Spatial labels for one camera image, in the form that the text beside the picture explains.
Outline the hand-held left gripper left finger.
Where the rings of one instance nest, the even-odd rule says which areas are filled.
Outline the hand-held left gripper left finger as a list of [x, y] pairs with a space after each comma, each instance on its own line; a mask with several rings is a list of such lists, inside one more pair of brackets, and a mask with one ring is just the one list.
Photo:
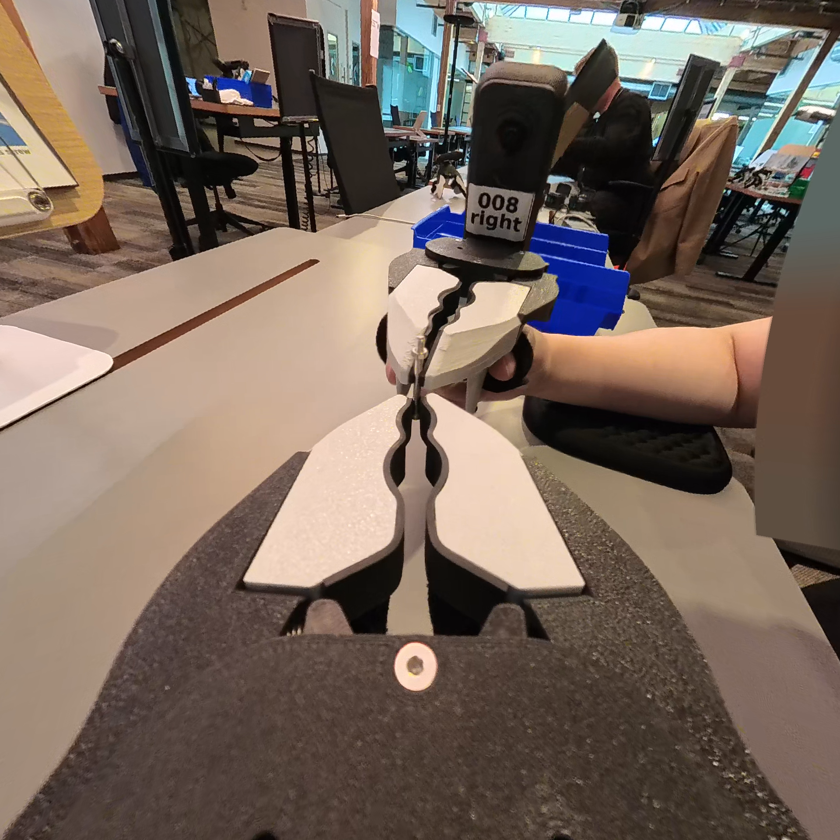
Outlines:
[[392, 477], [406, 441], [394, 395], [315, 444], [243, 578], [250, 590], [313, 595], [385, 560], [403, 538]]

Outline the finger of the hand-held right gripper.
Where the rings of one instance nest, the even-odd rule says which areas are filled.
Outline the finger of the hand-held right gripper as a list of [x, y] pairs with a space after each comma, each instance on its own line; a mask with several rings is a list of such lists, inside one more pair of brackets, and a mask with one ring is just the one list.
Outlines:
[[518, 283], [475, 283], [471, 300], [438, 332], [423, 386], [440, 389], [474, 380], [509, 353], [521, 329], [520, 309], [530, 289]]
[[460, 280], [442, 269], [411, 269], [388, 298], [385, 355], [395, 388], [407, 394], [413, 383], [415, 350], [425, 340], [428, 357], [433, 358], [429, 339], [432, 319], [442, 310], [443, 299], [457, 291]]

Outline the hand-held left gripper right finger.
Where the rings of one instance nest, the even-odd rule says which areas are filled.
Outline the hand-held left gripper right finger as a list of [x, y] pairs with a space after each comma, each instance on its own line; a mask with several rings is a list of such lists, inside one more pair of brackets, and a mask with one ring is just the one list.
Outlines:
[[427, 395], [423, 410], [436, 551], [511, 595], [582, 593], [583, 576], [518, 448], [440, 395]]

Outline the blue plastic bin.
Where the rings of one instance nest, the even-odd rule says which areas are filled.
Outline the blue plastic bin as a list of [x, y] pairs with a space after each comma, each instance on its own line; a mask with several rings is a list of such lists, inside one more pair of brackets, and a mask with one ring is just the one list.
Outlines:
[[592, 336], [614, 329], [624, 310], [629, 274], [606, 265], [608, 237], [571, 227], [536, 224], [531, 250], [558, 278], [559, 295], [547, 321], [530, 324], [545, 333]]

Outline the person's right forearm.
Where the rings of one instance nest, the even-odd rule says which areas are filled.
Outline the person's right forearm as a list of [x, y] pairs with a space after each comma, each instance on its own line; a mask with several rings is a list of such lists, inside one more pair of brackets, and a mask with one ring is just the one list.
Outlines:
[[547, 335], [532, 394], [685, 424], [755, 428], [772, 318], [613, 337]]

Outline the grey desk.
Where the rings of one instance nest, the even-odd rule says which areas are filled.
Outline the grey desk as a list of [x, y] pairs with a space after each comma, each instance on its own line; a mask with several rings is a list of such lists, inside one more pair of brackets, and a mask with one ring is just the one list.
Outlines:
[[[424, 191], [279, 228], [6, 319], [125, 355], [316, 264], [2, 432], [2, 829], [67, 752], [175, 563], [291, 455], [392, 394], [373, 335]], [[731, 719], [811, 838], [838, 838], [838, 660], [733, 481], [693, 496], [528, 449], [681, 612]]]

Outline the person's right hand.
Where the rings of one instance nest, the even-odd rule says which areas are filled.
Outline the person's right hand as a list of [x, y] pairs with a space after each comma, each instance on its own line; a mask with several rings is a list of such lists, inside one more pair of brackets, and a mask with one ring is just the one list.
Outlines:
[[[489, 392], [483, 389], [477, 397], [478, 403], [491, 403], [498, 401], [510, 401], [528, 393], [537, 393], [543, 387], [545, 381], [546, 363], [549, 358], [550, 345], [548, 339], [558, 339], [559, 335], [545, 334], [529, 325], [522, 328], [520, 340], [527, 340], [531, 347], [532, 363], [524, 378], [523, 384], [516, 389], [509, 389], [504, 392]], [[508, 382], [516, 377], [517, 362], [513, 352], [495, 360], [490, 366], [487, 374], [499, 382]], [[457, 406], [464, 408], [467, 404], [467, 383], [457, 382], [438, 388], [435, 393], [448, 399]]]

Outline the idle gripper device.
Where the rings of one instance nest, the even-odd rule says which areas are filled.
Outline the idle gripper device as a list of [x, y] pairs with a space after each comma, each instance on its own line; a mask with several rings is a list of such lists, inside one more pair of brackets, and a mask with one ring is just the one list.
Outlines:
[[466, 196], [466, 184], [458, 168], [463, 157], [464, 154], [460, 150], [437, 155], [433, 166], [435, 173], [429, 182], [430, 193], [433, 198], [441, 200], [445, 190], [452, 191], [456, 196]]

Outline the black mesh chair back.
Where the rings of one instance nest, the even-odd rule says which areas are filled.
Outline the black mesh chair back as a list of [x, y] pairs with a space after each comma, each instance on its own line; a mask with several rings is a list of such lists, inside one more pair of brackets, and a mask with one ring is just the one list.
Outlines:
[[401, 195], [385, 137], [377, 92], [310, 71], [330, 167], [347, 215], [363, 214]]

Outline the dark computer monitor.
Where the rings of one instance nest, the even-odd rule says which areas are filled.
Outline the dark computer monitor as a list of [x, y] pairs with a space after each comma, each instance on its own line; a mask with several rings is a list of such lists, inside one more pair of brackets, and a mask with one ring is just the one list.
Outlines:
[[652, 161], [673, 163], [697, 120], [709, 86], [721, 64], [713, 59], [689, 55], [665, 126], [656, 143]]

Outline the brown jacket on chair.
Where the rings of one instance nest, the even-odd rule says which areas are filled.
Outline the brown jacket on chair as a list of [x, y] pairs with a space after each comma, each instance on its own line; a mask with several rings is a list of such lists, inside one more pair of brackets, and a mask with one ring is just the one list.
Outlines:
[[628, 260], [632, 285], [693, 271], [728, 182], [738, 136], [735, 117], [695, 123]]

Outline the black monitor on stand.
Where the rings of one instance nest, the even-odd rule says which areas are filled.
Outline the black monitor on stand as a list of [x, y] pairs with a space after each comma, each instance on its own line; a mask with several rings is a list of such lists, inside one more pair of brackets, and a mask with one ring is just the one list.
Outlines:
[[325, 73], [324, 35], [320, 23], [309, 18], [268, 13], [269, 41], [275, 93], [283, 119], [317, 119], [310, 74]]

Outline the black office chair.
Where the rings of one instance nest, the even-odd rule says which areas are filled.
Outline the black office chair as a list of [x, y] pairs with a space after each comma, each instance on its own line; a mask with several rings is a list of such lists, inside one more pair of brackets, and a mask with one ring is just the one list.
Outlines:
[[198, 226], [200, 236], [208, 234], [211, 228], [224, 233], [229, 227], [233, 227], [247, 236], [270, 228], [269, 225], [254, 219], [225, 211], [218, 194], [218, 188], [222, 187], [227, 198], [236, 198], [234, 181], [257, 173], [257, 161], [242, 154], [210, 149], [194, 157], [173, 155], [171, 163], [174, 167], [174, 178], [181, 185], [187, 188], [201, 186], [204, 190], [213, 191], [214, 207], [206, 207], [206, 213], [203, 215], [200, 215], [196, 205], [198, 193], [190, 192], [195, 216], [186, 223]]

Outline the blue bin on wooden table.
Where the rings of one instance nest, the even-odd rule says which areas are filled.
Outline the blue bin on wooden table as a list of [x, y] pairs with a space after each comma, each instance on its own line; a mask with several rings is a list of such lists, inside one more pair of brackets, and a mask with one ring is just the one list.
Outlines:
[[205, 76], [204, 80], [211, 86], [215, 83], [220, 91], [236, 91], [239, 98], [252, 102], [254, 107], [262, 109], [272, 109], [274, 107], [272, 88], [267, 83], [212, 76]]

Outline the white document stand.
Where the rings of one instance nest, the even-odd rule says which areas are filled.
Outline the white document stand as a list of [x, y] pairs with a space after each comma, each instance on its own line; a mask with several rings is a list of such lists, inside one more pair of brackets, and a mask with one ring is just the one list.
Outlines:
[[38, 332], [1, 327], [1, 428], [108, 373], [112, 357]]

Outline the wooden board with instruction sheet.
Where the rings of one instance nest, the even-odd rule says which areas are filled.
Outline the wooden board with instruction sheet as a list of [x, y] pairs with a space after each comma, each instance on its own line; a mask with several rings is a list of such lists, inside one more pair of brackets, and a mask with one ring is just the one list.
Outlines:
[[45, 186], [51, 213], [31, 220], [2, 219], [2, 238], [62, 228], [78, 253], [101, 255], [119, 248], [102, 203], [102, 169], [64, 109], [28, 42], [13, 2], [2, 2], [2, 83], [23, 115], [71, 176], [69, 185]]

